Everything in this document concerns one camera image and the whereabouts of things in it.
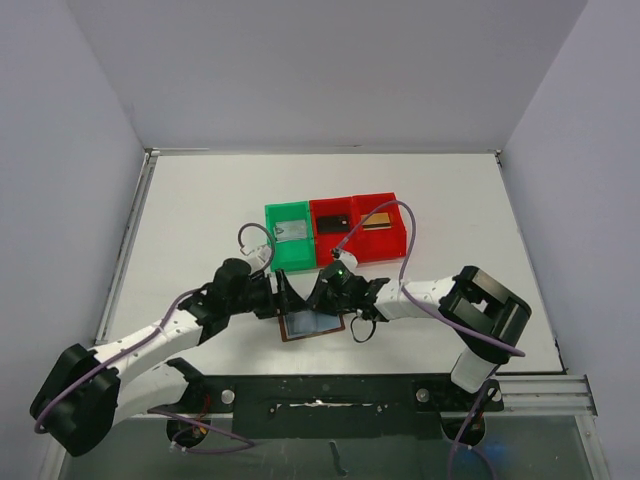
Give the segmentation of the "brown leather card holder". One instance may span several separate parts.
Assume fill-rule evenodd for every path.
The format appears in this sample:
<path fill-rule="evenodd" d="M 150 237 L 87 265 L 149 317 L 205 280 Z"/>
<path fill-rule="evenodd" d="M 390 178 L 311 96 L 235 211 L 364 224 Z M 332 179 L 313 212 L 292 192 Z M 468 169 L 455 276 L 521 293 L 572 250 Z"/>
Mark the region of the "brown leather card holder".
<path fill-rule="evenodd" d="M 281 340 L 290 342 L 343 331 L 341 316 L 332 316 L 310 310 L 278 317 Z"/>

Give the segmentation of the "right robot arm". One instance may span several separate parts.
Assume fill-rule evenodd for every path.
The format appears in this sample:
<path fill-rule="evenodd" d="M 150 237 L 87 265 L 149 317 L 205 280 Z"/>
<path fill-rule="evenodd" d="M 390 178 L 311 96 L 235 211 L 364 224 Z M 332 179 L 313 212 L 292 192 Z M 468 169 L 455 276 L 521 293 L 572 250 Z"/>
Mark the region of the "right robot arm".
<path fill-rule="evenodd" d="M 336 261 L 319 273 L 307 305 L 374 322 L 432 318 L 444 323 L 465 344 L 450 379 L 468 393 L 478 392 L 511 357 L 524 355 L 516 345 L 532 314 L 527 302 L 476 266 L 432 281 L 367 280 Z"/>

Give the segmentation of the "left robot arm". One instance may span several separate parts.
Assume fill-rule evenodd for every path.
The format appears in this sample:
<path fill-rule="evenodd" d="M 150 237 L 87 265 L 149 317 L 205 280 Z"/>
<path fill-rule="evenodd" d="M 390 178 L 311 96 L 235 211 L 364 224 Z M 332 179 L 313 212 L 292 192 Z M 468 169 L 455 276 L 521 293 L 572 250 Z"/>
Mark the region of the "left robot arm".
<path fill-rule="evenodd" d="M 306 307 L 284 271 L 258 273 L 248 262 L 229 258 L 212 281 L 180 294 L 160 320 L 100 347 L 75 343 L 63 350 L 29 408 L 34 431 L 83 455 L 110 431 L 120 395 L 140 375 L 205 343 L 235 315 L 269 319 Z"/>

